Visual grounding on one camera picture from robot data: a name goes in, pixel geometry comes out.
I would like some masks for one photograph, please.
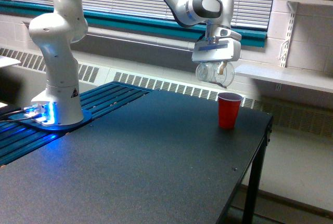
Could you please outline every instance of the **clear plastic container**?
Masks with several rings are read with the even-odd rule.
[[[200,63],[196,69],[197,79],[200,81],[229,86],[235,77],[235,68],[230,62]]]

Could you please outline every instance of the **cable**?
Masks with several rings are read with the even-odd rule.
[[[13,119],[13,120],[1,120],[0,123],[17,122],[17,121],[29,120],[29,119],[33,119],[33,118],[36,118],[36,117],[34,116],[34,117],[25,117],[25,118]]]
[[[198,38],[198,40],[197,40],[197,41],[200,41],[200,40],[202,40],[202,38],[203,38],[203,37],[205,37],[205,35],[206,35],[206,34],[205,34],[205,33],[203,33],[203,34],[202,34],[202,35],[201,35],[201,36]]]
[[[11,116],[11,115],[14,115],[14,114],[18,114],[18,113],[23,113],[24,110],[19,110],[19,111],[12,111],[12,112],[9,112],[9,113],[6,113],[6,114],[3,114],[0,116],[0,119],[4,118],[4,117],[7,117],[7,116]]]
[[[19,119],[1,120],[0,123],[11,123],[11,122],[17,122],[17,121],[29,120],[29,119],[39,118],[39,117],[41,117],[41,116],[42,116],[42,114],[37,114],[37,115],[35,115],[35,116],[25,117],[25,118],[19,118]]]

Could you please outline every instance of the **metal vent grille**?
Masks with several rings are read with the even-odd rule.
[[[21,63],[18,64],[18,66],[20,67],[46,72],[43,56],[6,48],[0,48],[0,55],[19,60]],[[79,64],[79,80],[93,83],[95,82],[98,71],[98,67]]]
[[[217,101],[217,91],[178,84],[177,82],[170,83],[121,72],[116,72],[114,81]],[[285,105],[283,102],[258,101],[247,97],[244,97],[241,106],[273,114],[275,125],[333,138],[333,114],[318,113],[315,109],[291,103]]]

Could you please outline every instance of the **teal window frame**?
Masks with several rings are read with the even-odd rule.
[[[53,12],[53,10],[52,6],[47,5],[0,0],[0,13],[3,14],[38,16],[46,12]],[[206,26],[201,24],[186,29],[171,20],[112,14],[108,12],[84,10],[84,17],[89,24],[162,34],[171,37],[198,39],[206,32]],[[242,35],[242,45],[255,47],[265,46],[265,40],[267,38],[266,31],[246,29],[233,30]]]

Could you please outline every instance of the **metal shelf bracket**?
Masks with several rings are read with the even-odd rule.
[[[285,38],[285,41],[281,44],[281,48],[280,48],[280,55],[279,55],[280,67],[286,67],[286,64],[287,64],[292,30],[293,30],[293,25],[295,22],[295,16],[296,16],[296,12],[297,12],[298,3],[297,2],[287,2],[287,5],[290,9],[290,17],[289,17],[289,24],[288,24],[286,38]]]

